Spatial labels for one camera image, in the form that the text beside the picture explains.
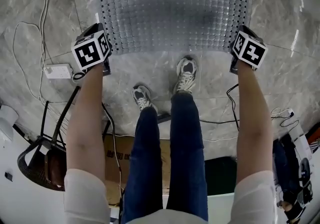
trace human leg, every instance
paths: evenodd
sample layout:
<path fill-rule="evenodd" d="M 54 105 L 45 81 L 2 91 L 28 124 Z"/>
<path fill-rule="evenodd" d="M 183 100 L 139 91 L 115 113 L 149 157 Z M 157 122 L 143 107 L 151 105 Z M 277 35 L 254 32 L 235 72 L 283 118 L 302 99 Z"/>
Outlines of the human leg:
<path fill-rule="evenodd" d="M 144 217 L 163 208 L 157 110 L 150 101 L 149 90 L 144 86 L 134 87 L 132 96 L 141 113 L 130 155 L 121 223 Z"/>
<path fill-rule="evenodd" d="M 177 66 L 178 83 L 171 99 L 171 178 L 167 209 L 208 220 L 204 145 L 197 106 L 191 95 L 197 66 L 182 59 Z"/>

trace marble floor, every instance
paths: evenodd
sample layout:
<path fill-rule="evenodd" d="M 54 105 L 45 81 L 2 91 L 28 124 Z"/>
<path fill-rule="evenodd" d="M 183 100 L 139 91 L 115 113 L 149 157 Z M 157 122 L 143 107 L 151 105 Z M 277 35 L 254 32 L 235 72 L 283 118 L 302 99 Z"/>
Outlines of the marble floor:
<path fill-rule="evenodd" d="M 96 22 L 96 0 L 50 0 L 44 23 L 46 63 L 69 63 L 78 71 L 70 52 L 71 42 Z M 0 100 L 14 108 L 18 125 L 31 137 L 40 133 L 44 107 L 37 100 L 41 77 L 40 37 L 33 27 L 20 25 L 15 35 L 14 51 L 27 82 L 12 55 L 14 30 L 18 22 L 39 24 L 44 0 L 1 0 L 0 5 Z M 296 0 L 253 0 L 250 28 L 268 47 L 262 67 L 256 71 L 270 111 L 292 108 L 304 131 L 320 121 L 320 20 L 313 12 L 297 8 Z M 103 102 L 116 124 L 119 134 L 134 134 L 139 110 L 131 98 L 131 88 L 144 83 L 151 89 L 152 99 L 161 112 L 169 112 L 171 89 L 177 75 L 176 64 L 184 55 L 197 60 L 199 72 L 194 89 L 200 118 L 207 121 L 233 119 L 226 91 L 237 83 L 229 73 L 231 56 L 218 51 L 140 52 L 110 57 L 112 75 L 103 79 Z M 44 75 L 42 96 L 55 113 L 76 84 L 71 80 L 48 80 Z M 239 115 L 239 93 L 232 93 Z M 50 112 L 45 131 L 52 134 L 58 116 Z M 274 137 L 286 132 L 274 121 Z M 201 123 L 206 159 L 236 154 L 237 128 L 234 123 Z M 170 122 L 160 125 L 160 136 L 169 137 Z"/>

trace cardboard box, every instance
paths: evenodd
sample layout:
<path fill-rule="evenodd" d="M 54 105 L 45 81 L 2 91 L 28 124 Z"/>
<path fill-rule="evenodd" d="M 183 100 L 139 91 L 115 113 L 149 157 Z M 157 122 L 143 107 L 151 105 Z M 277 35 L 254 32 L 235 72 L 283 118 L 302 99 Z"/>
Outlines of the cardboard box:
<path fill-rule="evenodd" d="M 130 167 L 130 154 L 134 144 L 133 137 L 115 137 L 116 151 L 118 160 L 122 170 L 122 188 L 126 187 L 129 167 Z M 160 140 L 161 159 L 162 159 L 162 194 L 169 195 L 170 186 L 170 141 Z M 104 152 L 105 152 L 105 186 L 107 200 L 111 206 L 118 206 L 120 201 L 119 189 L 119 168 L 117 165 L 114 143 L 112 135 L 107 134 L 104 139 Z"/>

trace shoe lace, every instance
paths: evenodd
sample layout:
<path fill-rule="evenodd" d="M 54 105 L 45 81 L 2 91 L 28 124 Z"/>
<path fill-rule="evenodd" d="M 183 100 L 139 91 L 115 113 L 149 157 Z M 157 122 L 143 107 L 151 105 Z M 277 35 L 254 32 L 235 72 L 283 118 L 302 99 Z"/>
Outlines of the shoe lace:
<path fill-rule="evenodd" d="M 144 97 L 139 98 L 137 100 L 137 103 L 138 103 L 141 110 L 149 106 L 148 100 Z"/>
<path fill-rule="evenodd" d="M 182 72 L 180 74 L 177 90 L 189 91 L 196 85 L 194 75 L 190 72 Z"/>

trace studded plastic mat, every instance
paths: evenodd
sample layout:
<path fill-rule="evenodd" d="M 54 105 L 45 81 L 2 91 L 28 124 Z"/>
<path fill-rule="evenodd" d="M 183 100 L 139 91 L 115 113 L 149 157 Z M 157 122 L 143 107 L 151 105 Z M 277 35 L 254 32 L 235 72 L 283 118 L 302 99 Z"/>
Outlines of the studded plastic mat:
<path fill-rule="evenodd" d="M 229 52 L 252 0 L 99 0 L 113 54 L 156 51 Z"/>

